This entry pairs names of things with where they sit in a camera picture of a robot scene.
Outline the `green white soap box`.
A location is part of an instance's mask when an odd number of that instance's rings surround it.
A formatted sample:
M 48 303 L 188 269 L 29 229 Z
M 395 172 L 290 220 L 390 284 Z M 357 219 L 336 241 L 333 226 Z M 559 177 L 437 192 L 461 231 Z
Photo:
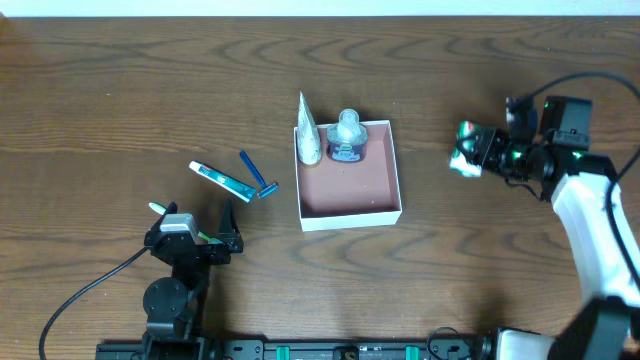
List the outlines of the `green white soap box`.
M 477 127 L 469 122 L 460 123 L 456 133 L 456 143 L 450 158 L 449 167 L 467 178 L 477 178 L 482 174 L 480 165 L 473 163 L 474 146 L 478 138 Z

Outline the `white shampoo tube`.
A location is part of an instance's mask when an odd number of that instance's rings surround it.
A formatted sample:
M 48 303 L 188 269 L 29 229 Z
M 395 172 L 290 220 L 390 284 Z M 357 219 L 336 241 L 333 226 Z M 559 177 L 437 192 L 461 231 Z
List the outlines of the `white shampoo tube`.
M 315 166 L 322 157 L 319 132 L 303 93 L 299 97 L 297 124 L 298 159 L 304 165 Z

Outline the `clear bottle white cap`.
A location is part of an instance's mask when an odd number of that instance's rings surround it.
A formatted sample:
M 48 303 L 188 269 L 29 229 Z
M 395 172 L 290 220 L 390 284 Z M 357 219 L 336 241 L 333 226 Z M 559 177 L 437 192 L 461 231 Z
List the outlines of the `clear bottle white cap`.
M 327 155 L 331 160 L 343 163 L 362 161 L 368 133 L 360 124 L 359 114 L 353 109 L 342 110 L 338 122 L 327 129 L 327 141 Z

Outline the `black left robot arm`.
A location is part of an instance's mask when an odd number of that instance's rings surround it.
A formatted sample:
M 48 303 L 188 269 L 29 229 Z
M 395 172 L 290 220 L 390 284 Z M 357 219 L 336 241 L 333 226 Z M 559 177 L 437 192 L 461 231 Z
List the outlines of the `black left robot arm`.
M 147 231 L 144 247 L 171 267 L 169 277 L 154 281 L 143 296 L 147 334 L 156 339 L 186 340 L 199 326 L 210 284 L 210 268 L 231 262 L 244 250 L 244 241 L 226 201 L 218 234 L 198 241 L 195 217 L 180 213 L 172 203 Z

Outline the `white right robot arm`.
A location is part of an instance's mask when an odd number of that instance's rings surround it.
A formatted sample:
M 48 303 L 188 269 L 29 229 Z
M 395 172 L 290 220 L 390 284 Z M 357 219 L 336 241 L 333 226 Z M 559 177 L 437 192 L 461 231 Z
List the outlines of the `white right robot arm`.
M 557 144 L 518 142 L 497 128 L 462 124 L 456 148 L 475 171 L 510 186 L 541 183 L 569 239 L 584 305 L 556 337 L 503 330 L 498 359 L 617 359 L 639 335 L 639 248 L 606 156 Z

